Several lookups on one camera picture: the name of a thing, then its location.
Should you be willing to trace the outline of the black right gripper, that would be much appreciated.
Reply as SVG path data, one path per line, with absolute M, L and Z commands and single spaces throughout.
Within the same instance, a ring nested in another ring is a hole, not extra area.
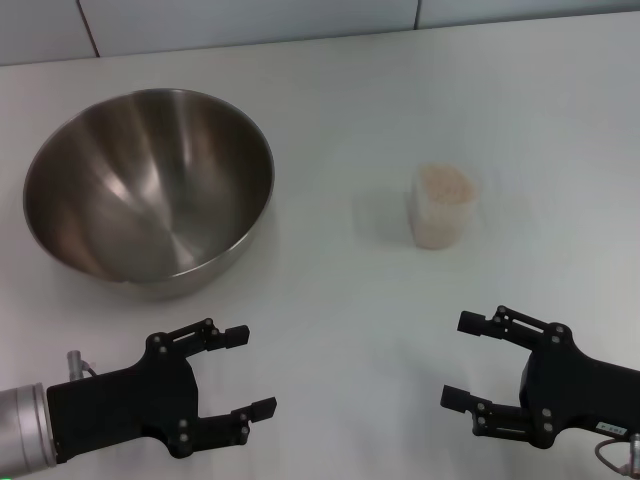
M 639 372 L 585 355 L 569 327 L 501 305 L 490 317 L 462 311 L 457 330 L 532 351 L 521 378 L 522 408 L 443 387 L 440 405 L 470 413 L 475 436 L 529 441 L 548 449 L 571 428 L 623 441 L 639 432 Z

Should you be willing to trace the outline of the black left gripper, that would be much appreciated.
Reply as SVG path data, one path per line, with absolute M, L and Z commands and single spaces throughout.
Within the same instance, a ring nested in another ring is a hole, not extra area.
M 181 459 L 194 444 L 246 444 L 250 423 L 273 417 L 275 397 L 226 415 L 197 417 L 198 390 L 186 358 L 246 345 L 246 325 L 219 329 L 211 318 L 146 341 L 134 365 L 47 389 L 56 460 L 150 437 Z

